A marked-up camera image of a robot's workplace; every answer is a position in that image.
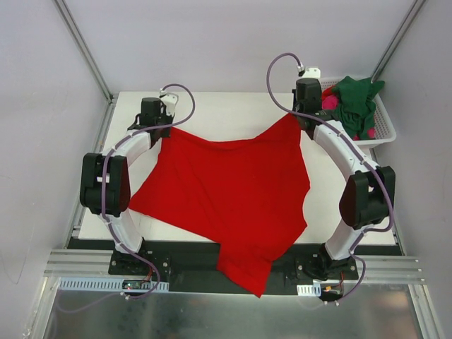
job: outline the green cloth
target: green cloth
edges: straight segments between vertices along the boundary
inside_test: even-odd
[[[375,95],[384,86],[384,81],[371,82],[371,78],[354,80],[347,76],[333,87],[332,92],[339,98],[335,114],[345,131],[353,138],[370,139],[368,130],[375,127]]]

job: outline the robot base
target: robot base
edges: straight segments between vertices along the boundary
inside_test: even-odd
[[[143,240],[141,248],[137,253],[140,257],[150,261],[155,265],[160,273],[162,281],[167,281],[170,275],[170,258],[165,254],[153,254],[148,252]],[[110,275],[139,275],[142,277],[147,276],[149,273],[149,266],[138,260],[131,254],[125,254],[113,250],[112,257],[110,258],[110,265],[108,268],[108,274]]]
[[[345,280],[358,280],[356,262],[349,257],[343,260],[331,260],[322,244],[319,254],[316,256],[298,257],[296,260],[297,276],[307,275],[312,279],[325,281],[328,279],[340,279],[344,274]]]

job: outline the white wall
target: white wall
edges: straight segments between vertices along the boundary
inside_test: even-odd
[[[22,338],[104,110],[52,1],[0,1],[0,338]]]
[[[419,256],[452,338],[452,1],[428,1],[383,74],[398,138],[378,148],[393,166],[408,254]]]
[[[270,61],[295,52],[323,75],[369,76],[412,0],[67,0],[114,93],[178,81],[265,92]],[[276,66],[287,92],[294,68]]]

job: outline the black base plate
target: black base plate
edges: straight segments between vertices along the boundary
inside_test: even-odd
[[[147,252],[155,257],[171,258],[171,277],[168,282],[169,290],[172,292],[249,294],[216,269],[220,253],[219,244],[147,241],[145,246]],[[281,258],[273,262],[265,294],[297,295],[297,285],[312,285],[312,279],[305,276],[303,272],[301,272],[302,279],[297,279],[295,270],[298,265],[295,265],[295,259],[312,257],[319,252],[320,246],[320,244],[292,245]],[[114,248],[114,242],[71,238],[68,248],[111,251]],[[397,245],[360,245],[356,248],[355,254],[358,256],[403,255]]]
[[[141,245],[140,251],[137,253],[141,258],[144,258],[158,269],[161,281],[167,282],[171,273],[171,261],[168,253],[153,253],[146,250],[145,242]],[[110,275],[137,275],[145,277],[149,273],[148,264],[137,259],[131,254],[125,254],[113,250],[112,257],[110,259],[110,265],[108,268],[108,274]]]
[[[296,257],[295,268],[297,270],[297,279],[312,282],[312,278],[309,277],[308,275],[306,275],[305,272],[303,272],[303,267],[313,265],[315,260],[316,260],[316,254],[298,255]],[[356,269],[356,262],[352,258],[347,262],[346,266],[328,272],[328,279],[329,280],[340,280],[341,272],[344,273],[344,280],[358,280],[359,279],[358,271]]]

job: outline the black mounting bracket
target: black mounting bracket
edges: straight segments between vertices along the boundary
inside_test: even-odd
[[[97,215],[101,212],[102,180],[99,178],[102,178],[104,161],[105,156],[102,154],[86,153],[82,164],[80,202]],[[119,217],[129,206],[131,197],[127,158],[121,155],[111,157],[107,164],[107,175],[105,212]]]
[[[383,182],[393,205],[396,173],[390,166],[377,167],[375,171]],[[371,172],[357,172],[349,176],[340,198],[339,211],[345,223],[355,230],[369,224],[377,225],[388,216],[389,207],[383,191]]]
[[[322,87],[318,79],[301,78],[295,83],[293,111],[308,114],[323,121],[338,120],[334,111],[322,109]],[[310,139],[314,139],[314,129],[320,123],[312,119],[297,117],[298,123],[303,131],[306,131]]]
[[[346,280],[358,280],[356,261],[351,258],[343,260],[331,260],[326,252],[325,244],[322,244],[318,254],[298,256],[295,259],[297,278],[305,276],[311,279],[326,281],[330,279],[340,280],[340,274],[344,274]]]
[[[144,258],[158,269],[161,281],[168,281],[171,273],[171,260],[168,254],[153,253],[146,250],[145,242],[141,245],[137,253],[141,258]],[[138,275],[141,277],[147,276],[149,273],[148,264],[137,259],[131,254],[125,254],[116,249],[110,258],[108,274],[110,275]]]

